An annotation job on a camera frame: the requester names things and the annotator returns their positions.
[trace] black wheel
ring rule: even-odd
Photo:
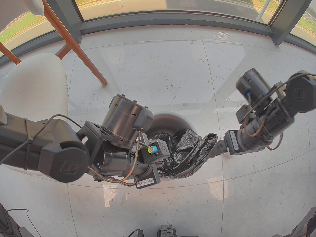
[[[157,237],[176,237],[176,229],[172,225],[161,225],[158,229]]]

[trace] wooden chair leg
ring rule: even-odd
[[[46,0],[42,0],[44,4],[44,16],[46,19],[52,24],[52,26],[56,29],[56,31],[60,34],[60,36],[65,40],[67,45],[74,50],[74,52],[78,55],[78,57],[83,61],[83,63],[91,70],[91,72],[100,80],[103,85],[107,84],[106,79],[103,75],[98,71],[92,61],[88,58],[88,56],[84,53],[72,35],[65,28],[63,23],[56,16],[54,11],[51,9]]]
[[[65,57],[65,55],[71,50],[70,45],[68,45],[67,43],[65,45],[62,46],[62,48],[56,53],[56,56],[59,59],[62,59]]]
[[[0,52],[3,53],[6,57],[8,57],[15,65],[19,64],[21,60],[16,57],[9,49],[7,49],[1,42],[0,42]]]

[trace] robotic arm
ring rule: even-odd
[[[316,108],[316,75],[305,71],[271,88],[251,69],[236,88],[248,101],[236,113],[241,127],[228,130],[210,158],[227,151],[231,155],[262,151],[294,123],[296,113]],[[29,121],[5,113],[0,106],[0,164],[37,170],[60,182],[75,181],[87,172],[97,181],[129,185],[111,176],[133,177],[136,188],[148,187],[160,182],[157,166],[170,156],[166,142],[149,144],[144,132],[152,121],[147,107],[119,94],[102,124],[86,121],[78,132],[63,120]]]

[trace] chair backrest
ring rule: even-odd
[[[0,32],[25,12],[44,14],[42,0],[0,0]]]

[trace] gray metal window frame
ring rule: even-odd
[[[282,0],[268,25],[243,18],[198,11],[144,11],[84,21],[75,0],[47,0],[47,2],[78,43],[81,42],[83,34],[110,29],[145,25],[201,25],[269,36],[276,45],[285,41],[316,54],[316,46],[290,34],[311,0]],[[59,34],[53,31],[18,46],[12,52],[16,56],[21,56],[61,40]],[[5,56],[0,57],[0,66],[8,61],[10,60]]]

